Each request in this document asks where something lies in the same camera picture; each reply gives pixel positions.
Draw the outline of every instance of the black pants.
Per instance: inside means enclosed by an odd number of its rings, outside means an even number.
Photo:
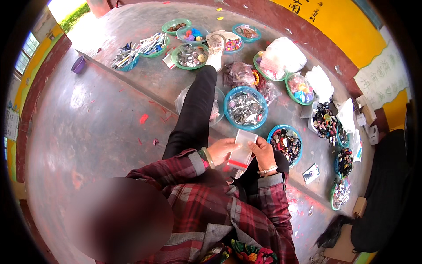
[[[214,67],[205,65],[196,76],[186,94],[176,127],[168,137],[163,159],[171,158],[185,149],[208,147],[209,117],[214,103],[214,88],[217,72]],[[274,151],[278,172],[289,173],[289,162],[281,152]],[[258,163],[254,158],[245,173],[234,182],[246,195],[258,193]]]

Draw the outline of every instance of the person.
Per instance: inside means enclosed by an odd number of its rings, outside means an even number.
[[[208,146],[224,33],[207,41],[208,60],[186,94],[162,160],[127,175],[159,189],[175,219],[167,244],[140,263],[298,263],[284,191],[286,157],[258,137],[243,146],[254,158],[233,184],[212,169],[242,146],[234,138]]]

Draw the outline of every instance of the plaid shirt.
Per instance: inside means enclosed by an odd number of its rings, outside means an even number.
[[[161,190],[174,214],[167,244],[137,263],[197,263],[232,230],[241,242],[272,249],[279,263],[298,263],[282,174],[258,180],[258,194],[249,197],[252,206],[238,199],[235,186],[186,183],[204,171],[198,152],[188,149],[127,175]]]

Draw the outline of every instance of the concrete floor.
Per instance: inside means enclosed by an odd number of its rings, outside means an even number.
[[[161,158],[169,133],[174,128],[174,100],[180,90],[191,84],[197,71],[175,68],[170,70],[158,58],[141,59],[131,71],[123,73],[110,69],[111,60],[119,46],[137,42],[160,30],[161,25],[176,17],[186,17],[193,24],[210,31],[231,30],[235,23],[247,22],[258,27],[262,39],[247,44],[234,55],[224,55],[225,63],[241,60],[252,63],[252,57],[283,34],[249,18],[213,8],[170,3],[141,3],[113,9],[91,24],[77,24],[69,35],[72,48],[49,78],[37,105],[33,130],[27,145],[26,186],[34,221],[60,263],[93,263],[69,243],[63,226],[63,216],[72,195],[83,185],[104,177],[124,177],[133,168],[142,167]],[[171,38],[170,46],[181,42]],[[70,67],[78,57],[75,49],[92,56],[83,73],[75,75]],[[320,64],[313,54],[303,72]],[[345,101],[348,93],[335,76],[321,65],[335,87],[334,98]],[[218,86],[223,92],[229,88]],[[337,215],[330,209],[328,194],[334,180],[333,147],[309,131],[307,121],[299,118],[301,106],[287,95],[284,82],[279,82],[283,94],[269,106],[266,123],[254,132],[267,137],[277,124],[295,127],[303,139],[303,156],[291,169],[289,210],[292,214],[293,242],[301,263],[307,263],[317,252],[315,241]],[[143,114],[149,118],[139,123]],[[210,130],[210,142],[235,136],[236,129],[223,118]],[[373,148],[361,131],[363,155],[354,163],[350,175],[352,192],[340,211],[351,215],[358,196],[365,193],[372,166]],[[157,146],[152,140],[158,138]],[[302,173],[317,163],[321,176],[304,185]],[[219,167],[225,176],[234,170]],[[314,212],[308,216],[310,207]]]

